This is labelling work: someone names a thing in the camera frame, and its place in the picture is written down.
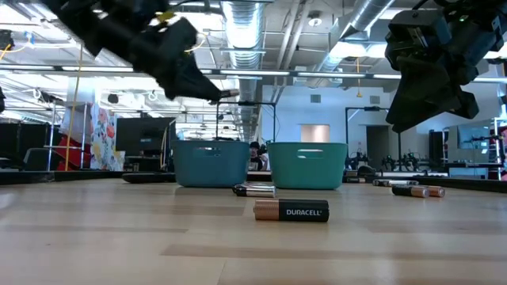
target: battery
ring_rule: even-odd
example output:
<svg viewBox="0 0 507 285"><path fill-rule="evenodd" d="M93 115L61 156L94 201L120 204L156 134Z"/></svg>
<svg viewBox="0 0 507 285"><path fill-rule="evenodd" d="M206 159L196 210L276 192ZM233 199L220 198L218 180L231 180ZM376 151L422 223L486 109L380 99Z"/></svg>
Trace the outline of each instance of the battery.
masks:
<svg viewBox="0 0 507 285"><path fill-rule="evenodd" d="M232 188L232 192L240 197L276 197L275 186L266 184L238 184Z"/></svg>
<svg viewBox="0 0 507 285"><path fill-rule="evenodd" d="M440 186L426 186L429 190L431 197L443 198L445 196L445 189Z"/></svg>
<svg viewBox="0 0 507 285"><path fill-rule="evenodd" d="M418 198L428 198L429 190L423 186L409 186L409 185L393 185L393 194L397 196L408 196Z"/></svg>
<svg viewBox="0 0 507 285"><path fill-rule="evenodd" d="M366 179L359 177L346 177L345 183L366 183Z"/></svg>
<svg viewBox="0 0 507 285"><path fill-rule="evenodd" d="M384 179L375 179L373 181L373 186L392 187L393 185L419 185L419 182L413 180L384 180Z"/></svg>
<svg viewBox="0 0 507 285"><path fill-rule="evenodd" d="M327 222L330 218L326 200L258 199L253 212L257 221Z"/></svg>

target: colorful poster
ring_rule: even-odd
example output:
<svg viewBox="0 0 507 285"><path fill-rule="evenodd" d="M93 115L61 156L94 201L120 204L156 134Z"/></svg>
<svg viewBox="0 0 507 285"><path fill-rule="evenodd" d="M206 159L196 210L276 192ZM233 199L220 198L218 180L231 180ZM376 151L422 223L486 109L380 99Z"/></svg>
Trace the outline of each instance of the colorful poster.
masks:
<svg viewBox="0 0 507 285"><path fill-rule="evenodd" d="M91 169L123 171L125 152L116 151L116 115L93 104Z"/></svg>

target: table surface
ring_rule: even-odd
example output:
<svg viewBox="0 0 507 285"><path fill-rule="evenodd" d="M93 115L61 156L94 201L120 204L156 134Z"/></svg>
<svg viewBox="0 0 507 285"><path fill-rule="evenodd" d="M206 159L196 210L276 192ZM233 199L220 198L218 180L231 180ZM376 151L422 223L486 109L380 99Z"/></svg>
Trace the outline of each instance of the table surface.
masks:
<svg viewBox="0 0 507 285"><path fill-rule="evenodd" d="M344 185L327 224L256 222L226 189L90 180L0 186L9 285L507 284L507 196Z"/></svg>

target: wall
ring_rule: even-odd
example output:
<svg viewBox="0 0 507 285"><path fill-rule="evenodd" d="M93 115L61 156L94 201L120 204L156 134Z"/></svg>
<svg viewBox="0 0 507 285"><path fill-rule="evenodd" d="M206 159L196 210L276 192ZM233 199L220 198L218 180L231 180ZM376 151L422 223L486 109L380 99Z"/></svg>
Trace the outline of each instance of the wall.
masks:
<svg viewBox="0 0 507 285"><path fill-rule="evenodd" d="M497 77L495 66L490 66L490 71L481 75L485 77ZM498 116L500 105L498 103L498 84L472 83L463 87L464 91L475 95L478 102L479 114L473 120L467 120L448 113L433 117L404 131L402 137L402 153L409 151L419 153L422 157L429 152L429 130L441 131L445 127L459 124L468 124L480 120L486 120ZM280 121L277 124L278 142L299 142L301 139L300 124L329 124L330 141L332 143L345 142L345 107L369 106L371 95L380 96L380 107L389 108L395 91L384 93L381 88L362 88L362 98L358 98L357 88L342 90L339 88L318 88L288 86L281 95L276 107L276 114ZM273 87L263 86L264 101L270 101ZM310 103L311 94L321 94L322 103ZM386 112L359 111L349 121L349 150L356 151L361 148L366 151L366 125L388 125L385 121ZM261 133L263 139L273 139L273 119L263 110ZM398 158L398 135L393 131L389 134L389 151L394 159Z"/></svg>
<svg viewBox="0 0 507 285"><path fill-rule="evenodd" d="M263 86L265 101L271 99L273 87ZM311 94L320 94L321 103L310 103ZM380 96L380 106L388 107L389 94L381 88L362 88L363 97L357 97L357 89L342 90L339 88L309 89L304 86L288 86L282 93L276 115L280 123L277 124L277 142L299 142L301 140L301 124L330 125L330 141L332 143L345 143L345 107L369 106L370 96ZM273 138L273 119L269 115L271 110L262 113L262 138ZM385 112L359 111L349 121L349 149L356 151L361 148L366 151L366 125L387 125Z"/></svg>

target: teal basket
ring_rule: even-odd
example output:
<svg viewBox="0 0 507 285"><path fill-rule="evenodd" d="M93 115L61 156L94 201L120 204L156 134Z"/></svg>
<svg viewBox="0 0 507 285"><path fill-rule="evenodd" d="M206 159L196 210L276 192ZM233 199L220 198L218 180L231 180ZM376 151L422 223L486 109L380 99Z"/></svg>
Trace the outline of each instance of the teal basket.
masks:
<svg viewBox="0 0 507 285"><path fill-rule="evenodd" d="M271 143L268 153L273 183L288 189L338 188L347 151L344 143Z"/></svg>
<svg viewBox="0 0 507 285"><path fill-rule="evenodd" d="M229 188L248 174L246 142L173 141L176 182L184 187Z"/></svg>

